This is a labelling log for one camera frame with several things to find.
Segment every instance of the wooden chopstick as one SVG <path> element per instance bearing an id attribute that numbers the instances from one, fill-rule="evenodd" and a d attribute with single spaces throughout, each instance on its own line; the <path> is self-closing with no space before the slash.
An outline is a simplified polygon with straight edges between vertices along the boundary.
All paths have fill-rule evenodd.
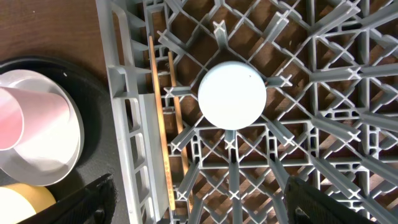
<path id="1" fill-rule="evenodd" d="M 152 36 L 149 36 L 150 65 L 152 67 L 152 82 L 154 84 L 157 119 L 159 121 L 160 141 L 162 143 L 164 172 L 166 174 L 167 193 L 169 195 L 169 205 L 171 210 L 175 210 L 175 200 L 173 192 L 172 172 L 170 170 L 169 150 L 167 149 L 166 130 L 163 117 L 162 96 L 160 95 L 159 77 L 157 74 L 155 47 Z"/>
<path id="2" fill-rule="evenodd" d="M 172 86 L 177 86 L 177 82 L 175 81 L 175 70 L 174 70 L 174 63 L 173 63 L 173 54 L 172 52 L 169 52 L 169 66 L 170 66 L 170 78 L 172 81 Z M 183 125 L 182 125 L 182 115 L 181 115 L 181 106 L 180 106 L 180 100 L 176 96 L 174 97 L 174 110 L 175 110 L 175 120 L 177 122 L 177 131 L 180 134 L 183 130 Z M 187 148 L 184 147 L 181 152 L 181 159 L 182 159 L 182 169 L 184 172 L 184 175 L 188 172 L 189 168 L 189 163 L 188 163 L 188 154 L 187 154 Z M 192 193 L 189 195 L 189 212 L 192 211 L 193 208 L 193 196 Z"/>

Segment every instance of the pink cup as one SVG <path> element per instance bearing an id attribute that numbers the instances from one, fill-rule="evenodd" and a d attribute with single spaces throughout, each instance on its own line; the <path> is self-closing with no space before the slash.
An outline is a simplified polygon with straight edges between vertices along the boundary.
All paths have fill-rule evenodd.
<path id="1" fill-rule="evenodd" d="M 59 95 L 0 87 L 0 150 L 66 125 L 68 103 Z"/>

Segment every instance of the white disc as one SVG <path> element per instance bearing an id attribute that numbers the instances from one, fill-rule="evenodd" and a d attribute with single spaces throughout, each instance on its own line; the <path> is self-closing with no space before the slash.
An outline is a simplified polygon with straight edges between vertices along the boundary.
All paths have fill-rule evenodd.
<path id="1" fill-rule="evenodd" d="M 237 130 L 260 117 L 267 100 L 260 74 L 241 62 L 223 62 L 203 77 L 198 92 L 199 107 L 215 126 Z"/>

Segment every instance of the yellow cup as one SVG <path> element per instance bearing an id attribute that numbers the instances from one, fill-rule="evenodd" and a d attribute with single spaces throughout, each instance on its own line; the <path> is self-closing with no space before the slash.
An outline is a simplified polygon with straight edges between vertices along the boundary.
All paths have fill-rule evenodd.
<path id="1" fill-rule="evenodd" d="M 45 187 L 11 184 L 0 187 L 0 223 L 14 224 L 55 204 Z"/>

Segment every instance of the dish rack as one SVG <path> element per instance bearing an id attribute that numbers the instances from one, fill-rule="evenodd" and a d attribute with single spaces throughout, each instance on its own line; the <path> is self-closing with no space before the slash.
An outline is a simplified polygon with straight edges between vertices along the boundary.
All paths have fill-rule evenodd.
<path id="1" fill-rule="evenodd" d="M 371 220 L 398 223 L 398 40 L 386 28 L 397 30 L 398 1 L 96 5 L 131 223 L 287 223 L 289 175 Z M 159 76 L 170 75 L 169 50 L 177 68 L 180 86 L 165 88 L 164 113 L 173 115 L 175 96 L 182 109 L 194 105 L 168 139 L 171 166 L 185 147 L 191 157 L 185 176 L 173 174 L 174 211 L 147 84 L 149 36 Z M 267 87 L 263 115 L 237 131 L 212 126 L 195 106 L 201 78 L 227 60 L 252 66 Z"/>

